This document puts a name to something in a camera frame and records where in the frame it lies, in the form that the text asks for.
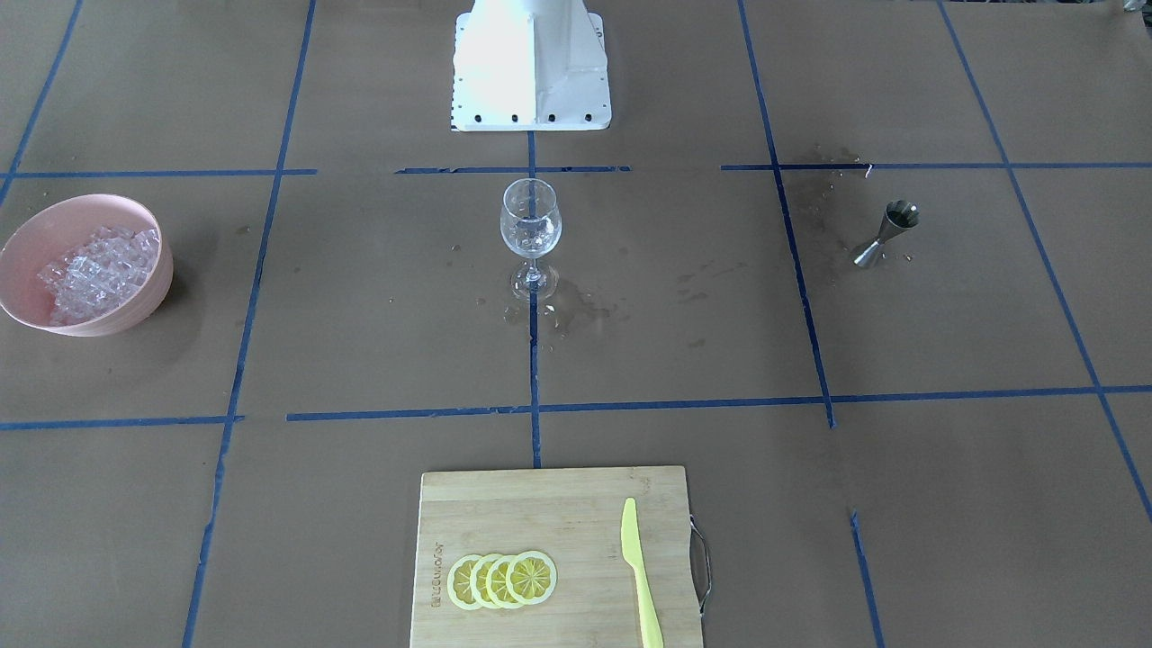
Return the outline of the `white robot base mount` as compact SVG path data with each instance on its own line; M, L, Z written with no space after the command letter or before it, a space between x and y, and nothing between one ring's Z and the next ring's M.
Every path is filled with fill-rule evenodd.
M604 22L583 1L476 1L454 37L454 131L611 127Z

